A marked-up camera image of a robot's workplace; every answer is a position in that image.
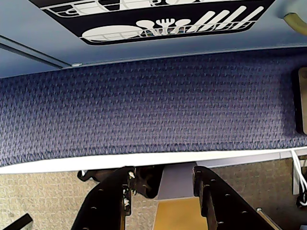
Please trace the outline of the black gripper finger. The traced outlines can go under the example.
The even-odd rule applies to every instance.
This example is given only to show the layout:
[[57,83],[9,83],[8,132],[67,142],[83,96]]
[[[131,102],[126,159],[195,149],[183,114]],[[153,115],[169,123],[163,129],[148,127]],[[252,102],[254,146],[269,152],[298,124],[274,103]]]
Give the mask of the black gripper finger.
[[124,230],[125,217],[131,214],[131,190],[136,185],[136,168],[79,171],[85,182],[99,182],[86,196],[72,225],[73,230]]
[[254,209],[227,182],[204,166],[195,166],[193,193],[209,230],[279,230],[260,208]]

